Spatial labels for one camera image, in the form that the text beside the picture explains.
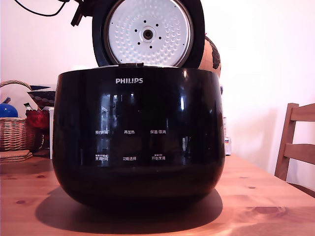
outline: table surface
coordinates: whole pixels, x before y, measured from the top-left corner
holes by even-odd
[[[216,189],[187,211],[109,214],[72,200],[49,159],[1,165],[1,235],[91,234],[314,236],[315,199],[242,158],[227,156]]]

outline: white inner lid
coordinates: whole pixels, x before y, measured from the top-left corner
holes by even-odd
[[[107,20],[116,63],[180,66],[192,45],[192,24],[178,0],[122,0]]]

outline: wicker basket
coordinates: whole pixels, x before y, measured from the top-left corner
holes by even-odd
[[[30,85],[21,81],[5,81],[0,88],[10,84]],[[32,150],[35,130],[26,124],[26,118],[0,118],[0,151]]]

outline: basket handle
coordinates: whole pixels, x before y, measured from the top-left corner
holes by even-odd
[[[32,88],[31,88],[31,86],[28,83],[25,83],[25,82],[22,82],[22,81],[19,81],[19,80],[3,81],[3,82],[0,83],[0,88],[4,87],[6,85],[13,85],[13,84],[23,85],[23,86],[27,87],[29,90],[32,91]]]

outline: glossy black surface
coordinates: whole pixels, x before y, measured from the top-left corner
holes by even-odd
[[[62,188],[83,204],[189,205],[215,187],[224,165],[218,78],[156,67],[61,74],[53,155]]]

